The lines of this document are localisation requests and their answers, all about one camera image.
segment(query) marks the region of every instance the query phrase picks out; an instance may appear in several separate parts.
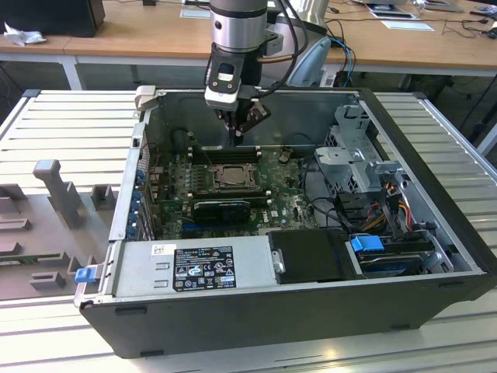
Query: white paper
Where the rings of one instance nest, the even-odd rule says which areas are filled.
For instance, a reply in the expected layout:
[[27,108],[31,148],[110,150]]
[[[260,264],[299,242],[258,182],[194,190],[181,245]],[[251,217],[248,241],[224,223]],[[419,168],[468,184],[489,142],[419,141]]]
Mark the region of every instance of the white paper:
[[5,32],[3,36],[13,44],[18,44],[24,47],[26,44],[43,43],[47,39],[38,31],[21,31],[10,27],[7,23],[5,25]]
[[176,250],[175,243],[166,243],[162,245],[152,245],[152,252],[150,255],[172,255]]
[[381,21],[381,23],[393,30],[435,31],[426,23],[399,21]]
[[196,9],[181,9],[181,12],[179,12],[179,16],[181,18],[209,19],[210,18],[210,11],[209,10],[196,10]]

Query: black box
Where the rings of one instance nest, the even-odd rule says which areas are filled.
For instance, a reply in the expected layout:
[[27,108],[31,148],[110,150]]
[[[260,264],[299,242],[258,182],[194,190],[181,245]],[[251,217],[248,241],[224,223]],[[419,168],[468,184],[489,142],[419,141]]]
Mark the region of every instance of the black box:
[[0,2],[4,22],[22,31],[94,37],[106,14],[102,0],[15,0]]

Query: lab floor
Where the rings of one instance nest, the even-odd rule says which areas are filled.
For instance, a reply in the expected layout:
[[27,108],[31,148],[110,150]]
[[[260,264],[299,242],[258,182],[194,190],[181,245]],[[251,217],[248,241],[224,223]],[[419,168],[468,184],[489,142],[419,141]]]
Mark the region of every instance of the lab floor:
[[[59,64],[30,62],[4,62],[4,69],[12,76],[21,89],[69,89],[64,71]],[[127,65],[82,64],[78,66],[87,89],[136,89],[130,67]],[[167,88],[197,88],[201,86],[204,68],[176,66],[138,66],[141,84],[160,85]],[[397,92],[400,75],[368,73],[363,78],[353,74],[354,86],[366,86],[376,92]],[[426,77],[423,85],[429,87],[431,78]],[[446,86],[434,102],[450,122],[459,126],[492,78],[455,77],[452,87]],[[7,76],[0,71],[0,123],[9,113],[9,105],[21,96],[21,92]],[[484,100],[474,111],[464,129],[468,136],[472,127],[495,103],[497,84],[494,84]],[[492,164],[497,165],[497,149],[488,155]]]

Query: warning label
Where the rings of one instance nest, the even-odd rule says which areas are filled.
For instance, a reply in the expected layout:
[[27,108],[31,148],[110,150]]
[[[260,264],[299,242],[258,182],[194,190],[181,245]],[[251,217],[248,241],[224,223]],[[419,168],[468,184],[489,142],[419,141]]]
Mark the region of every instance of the warning label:
[[236,288],[231,246],[177,249],[174,252],[175,291]]

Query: motherboard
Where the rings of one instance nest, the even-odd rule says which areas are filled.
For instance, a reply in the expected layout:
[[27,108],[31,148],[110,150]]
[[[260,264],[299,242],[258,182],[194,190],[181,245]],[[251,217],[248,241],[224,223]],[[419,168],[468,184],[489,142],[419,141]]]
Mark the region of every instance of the motherboard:
[[190,148],[152,168],[156,236],[197,239],[317,228],[302,192],[303,156],[291,153]]

